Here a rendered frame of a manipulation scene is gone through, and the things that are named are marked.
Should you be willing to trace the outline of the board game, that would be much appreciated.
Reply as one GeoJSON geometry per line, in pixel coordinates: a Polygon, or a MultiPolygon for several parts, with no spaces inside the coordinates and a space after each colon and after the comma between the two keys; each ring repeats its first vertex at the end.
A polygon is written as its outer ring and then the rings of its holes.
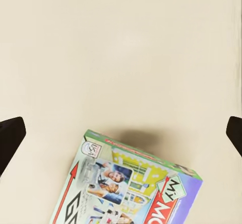
{"type": "Polygon", "coordinates": [[[202,185],[192,169],[88,129],[48,224],[184,224],[202,185]]]}

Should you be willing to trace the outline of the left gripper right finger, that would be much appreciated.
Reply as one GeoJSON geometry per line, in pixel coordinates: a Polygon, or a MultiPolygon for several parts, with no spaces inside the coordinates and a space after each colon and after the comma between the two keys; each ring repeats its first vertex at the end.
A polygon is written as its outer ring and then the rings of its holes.
{"type": "Polygon", "coordinates": [[[226,135],[242,157],[242,118],[235,116],[229,118],[226,135]]]}

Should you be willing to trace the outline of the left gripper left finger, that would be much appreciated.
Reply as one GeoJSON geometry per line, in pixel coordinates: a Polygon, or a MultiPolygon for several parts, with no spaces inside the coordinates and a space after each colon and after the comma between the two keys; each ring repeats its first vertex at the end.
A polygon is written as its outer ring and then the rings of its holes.
{"type": "Polygon", "coordinates": [[[26,136],[22,116],[0,122],[0,176],[26,136]]]}

